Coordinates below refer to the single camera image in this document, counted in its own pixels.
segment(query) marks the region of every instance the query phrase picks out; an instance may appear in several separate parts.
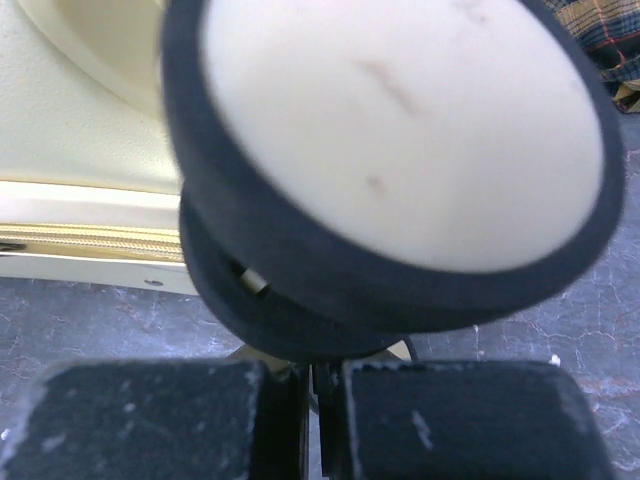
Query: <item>gold zipper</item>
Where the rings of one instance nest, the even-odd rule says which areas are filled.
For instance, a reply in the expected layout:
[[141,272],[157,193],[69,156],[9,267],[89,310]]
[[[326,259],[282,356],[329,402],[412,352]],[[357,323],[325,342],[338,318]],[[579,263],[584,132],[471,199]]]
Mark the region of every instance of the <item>gold zipper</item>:
[[4,224],[0,243],[25,245],[26,253],[73,254],[182,262],[177,230],[95,225]]

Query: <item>dark marble floor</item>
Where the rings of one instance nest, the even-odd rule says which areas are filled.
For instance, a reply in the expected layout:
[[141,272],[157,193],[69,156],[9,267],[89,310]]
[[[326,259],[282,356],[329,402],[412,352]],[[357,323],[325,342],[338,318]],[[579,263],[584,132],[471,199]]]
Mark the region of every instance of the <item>dark marble floor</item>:
[[[422,358],[560,363],[588,394],[619,478],[631,480],[640,478],[640,116],[622,122],[628,198],[621,228],[602,260],[564,294],[536,308],[415,341]],[[0,438],[15,420],[16,401],[29,380],[55,362],[224,356],[239,345],[197,298],[0,279]],[[312,433],[317,435],[317,421]],[[319,478],[317,440],[310,460],[312,478]]]

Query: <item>plaid shirt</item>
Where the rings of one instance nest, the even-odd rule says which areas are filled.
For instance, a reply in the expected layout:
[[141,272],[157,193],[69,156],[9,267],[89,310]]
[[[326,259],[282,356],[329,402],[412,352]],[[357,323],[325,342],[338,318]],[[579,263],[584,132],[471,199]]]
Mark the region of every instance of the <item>plaid shirt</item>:
[[616,104],[640,112],[640,0],[543,0],[600,69]]

